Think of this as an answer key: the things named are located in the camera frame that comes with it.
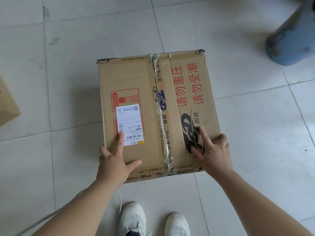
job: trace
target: finger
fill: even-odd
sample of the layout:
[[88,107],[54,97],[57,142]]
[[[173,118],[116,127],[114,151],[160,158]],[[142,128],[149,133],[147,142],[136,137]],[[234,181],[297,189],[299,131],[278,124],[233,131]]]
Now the finger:
[[112,155],[103,145],[100,146],[100,154],[102,157],[105,157],[106,159]]
[[118,145],[117,145],[117,150],[116,154],[117,155],[123,155],[123,148],[124,148],[124,132],[120,131],[119,132],[119,138],[118,138]]
[[225,147],[227,144],[227,136],[225,134],[221,134],[221,138],[218,142],[219,145],[221,145],[222,147]]
[[203,155],[197,149],[192,148],[191,152],[198,161],[202,162],[204,160]]
[[136,160],[128,164],[126,167],[129,172],[132,172],[134,169],[136,169],[140,164],[142,163],[141,160]]
[[200,132],[200,135],[201,135],[201,138],[202,138],[203,142],[205,144],[207,144],[208,146],[213,146],[213,143],[211,142],[210,138],[208,137],[204,127],[200,126],[199,127],[199,132]]

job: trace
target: white sneaker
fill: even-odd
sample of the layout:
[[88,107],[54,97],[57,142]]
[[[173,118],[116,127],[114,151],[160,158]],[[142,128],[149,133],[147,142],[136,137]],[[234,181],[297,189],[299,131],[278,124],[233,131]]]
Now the white sneaker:
[[117,224],[117,235],[126,236],[130,231],[146,235],[146,215],[143,208],[137,202],[127,204],[122,210],[120,219]]
[[165,236],[190,236],[186,218],[179,213],[171,213],[166,221]]

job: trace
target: barcode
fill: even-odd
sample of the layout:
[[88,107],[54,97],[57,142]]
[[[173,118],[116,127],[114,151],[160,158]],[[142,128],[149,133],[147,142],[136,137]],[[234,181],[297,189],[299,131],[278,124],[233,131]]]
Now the barcode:
[[142,137],[141,134],[139,134],[139,135],[133,135],[133,136],[128,136],[128,137],[126,137],[126,139],[130,139],[130,138],[140,138],[140,137]]
[[123,131],[123,130],[124,130],[123,124],[119,123],[119,130],[118,131]]

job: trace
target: cardboard box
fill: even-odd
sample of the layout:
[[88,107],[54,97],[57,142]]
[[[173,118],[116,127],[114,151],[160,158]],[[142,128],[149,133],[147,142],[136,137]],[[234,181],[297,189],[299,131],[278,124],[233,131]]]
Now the cardboard box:
[[0,126],[21,114],[9,89],[0,75]]
[[126,182],[201,171],[191,154],[203,152],[199,126],[220,135],[204,50],[100,59],[98,67],[105,146],[113,151],[123,129],[125,163],[142,160]]

